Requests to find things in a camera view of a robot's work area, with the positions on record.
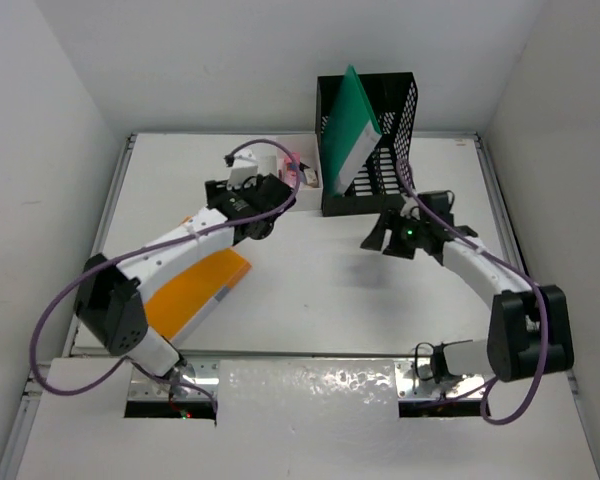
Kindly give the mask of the pink glue bottle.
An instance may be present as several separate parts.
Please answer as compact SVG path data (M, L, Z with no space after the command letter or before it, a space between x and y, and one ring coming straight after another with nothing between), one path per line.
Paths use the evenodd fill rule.
M298 182L298 163L299 156L293 152L291 156L285 156L279 164L279 178L291 188Z

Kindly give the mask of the brown white stamp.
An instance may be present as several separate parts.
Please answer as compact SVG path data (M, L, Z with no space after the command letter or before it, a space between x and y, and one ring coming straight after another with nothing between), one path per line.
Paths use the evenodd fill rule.
M314 169L307 167L302 171L303 182L310 188L319 187L319 179Z

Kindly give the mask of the green notebook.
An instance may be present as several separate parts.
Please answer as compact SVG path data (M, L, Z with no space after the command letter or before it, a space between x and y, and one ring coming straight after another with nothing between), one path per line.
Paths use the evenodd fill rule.
M321 140L324 190L342 196L382 137L361 79L349 65L340 82Z

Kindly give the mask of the orange notebook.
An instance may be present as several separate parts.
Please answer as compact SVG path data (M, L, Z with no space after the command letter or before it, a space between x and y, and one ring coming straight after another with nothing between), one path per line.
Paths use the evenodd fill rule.
M203 208L149 243L127 274L138 290L150 327L177 344L186 339L251 269L231 248L227 218Z

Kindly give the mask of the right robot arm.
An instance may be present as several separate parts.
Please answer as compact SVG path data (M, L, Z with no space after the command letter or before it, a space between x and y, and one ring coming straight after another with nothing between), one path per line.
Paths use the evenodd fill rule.
M519 274L490 259L476 231L456 225L452 192L417 196L426 208L414 205L384 208L362 242L366 250L413 259L418 249L459 276L491 309L486 337L487 371L503 382L532 378L541 354L541 313L548 322L546 374L574 365L569 312L565 293L555 285L539 288L539 302Z

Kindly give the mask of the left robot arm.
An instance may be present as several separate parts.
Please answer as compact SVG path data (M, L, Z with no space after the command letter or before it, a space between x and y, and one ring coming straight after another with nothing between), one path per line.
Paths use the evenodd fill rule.
M127 357L150 375L167 379L185 364L180 352L149 325L146 305L188 268L250 238L260 240L295 203L295 190L275 175L230 190L208 181L207 205L175 229L134 253L85 264L74 313L109 354Z

